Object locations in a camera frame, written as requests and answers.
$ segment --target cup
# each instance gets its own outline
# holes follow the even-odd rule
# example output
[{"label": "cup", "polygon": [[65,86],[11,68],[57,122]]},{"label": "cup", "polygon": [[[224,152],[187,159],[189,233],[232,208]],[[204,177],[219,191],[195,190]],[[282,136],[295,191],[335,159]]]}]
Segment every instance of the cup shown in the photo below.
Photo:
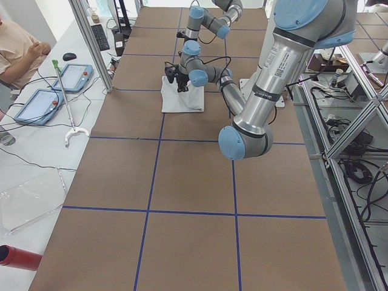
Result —
[{"label": "cup", "polygon": [[14,144],[15,141],[16,139],[8,131],[6,131],[3,126],[0,126],[0,144],[10,146]]},{"label": "cup", "polygon": [[41,260],[42,255],[38,253],[28,252],[7,245],[0,246],[1,266],[36,271]]}]

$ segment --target computer mouse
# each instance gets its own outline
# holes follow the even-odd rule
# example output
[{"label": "computer mouse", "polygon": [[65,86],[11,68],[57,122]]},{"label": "computer mouse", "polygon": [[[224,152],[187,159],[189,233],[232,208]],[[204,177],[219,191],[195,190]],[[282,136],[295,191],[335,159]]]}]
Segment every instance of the computer mouse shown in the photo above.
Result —
[{"label": "computer mouse", "polygon": [[75,58],[77,58],[77,55],[75,53],[65,53],[62,57],[64,61],[70,61]]}]

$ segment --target person's hand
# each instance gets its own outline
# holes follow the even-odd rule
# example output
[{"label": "person's hand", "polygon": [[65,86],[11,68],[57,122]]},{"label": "person's hand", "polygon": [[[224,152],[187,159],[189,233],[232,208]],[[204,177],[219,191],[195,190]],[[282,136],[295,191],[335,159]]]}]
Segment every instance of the person's hand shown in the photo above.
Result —
[{"label": "person's hand", "polygon": [[28,48],[27,54],[33,59],[37,59],[38,57],[40,57],[42,55],[42,47],[40,46],[40,43],[36,42],[32,44]]},{"label": "person's hand", "polygon": [[39,46],[42,48],[42,55],[47,56],[50,53],[51,47],[48,42],[41,42]]}]

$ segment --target reacher grabber tool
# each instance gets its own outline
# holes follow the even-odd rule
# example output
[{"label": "reacher grabber tool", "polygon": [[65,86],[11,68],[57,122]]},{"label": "reacher grabber tool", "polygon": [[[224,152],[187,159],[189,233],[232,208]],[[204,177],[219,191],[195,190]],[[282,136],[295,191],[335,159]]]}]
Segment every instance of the reacher grabber tool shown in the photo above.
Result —
[{"label": "reacher grabber tool", "polygon": [[72,129],[70,129],[69,132],[66,133],[66,136],[65,136],[65,146],[69,147],[69,138],[71,138],[73,135],[75,135],[75,134],[77,134],[79,132],[84,132],[87,136],[89,136],[89,131],[87,129],[83,129],[81,127],[77,127],[75,125],[75,122],[74,122],[74,119],[73,119],[73,115],[72,115],[72,111],[70,110],[69,102],[67,101],[67,95],[66,95],[63,83],[62,83],[61,71],[60,71],[60,69],[58,67],[58,61],[56,59],[53,59],[53,65],[54,65],[54,68],[55,68],[56,75],[58,76],[58,83],[61,86],[61,90],[62,90],[62,94],[63,94],[63,97],[64,97],[67,113],[69,114],[70,123],[72,125]]}]

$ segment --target white wall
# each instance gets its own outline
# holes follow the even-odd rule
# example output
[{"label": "white wall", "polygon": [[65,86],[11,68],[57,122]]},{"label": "white wall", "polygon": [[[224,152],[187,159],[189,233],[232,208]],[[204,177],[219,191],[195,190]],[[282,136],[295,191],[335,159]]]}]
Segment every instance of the white wall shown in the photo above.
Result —
[{"label": "white wall", "polygon": [[2,15],[17,22],[40,41],[47,41],[51,46],[56,44],[54,34],[35,0],[1,0],[0,5]]},{"label": "white wall", "polygon": [[35,0],[56,40],[59,40],[74,20],[68,0]]},{"label": "white wall", "polygon": [[11,20],[11,16],[7,13],[6,9],[4,8],[1,2],[0,2],[0,15],[3,19]]}]

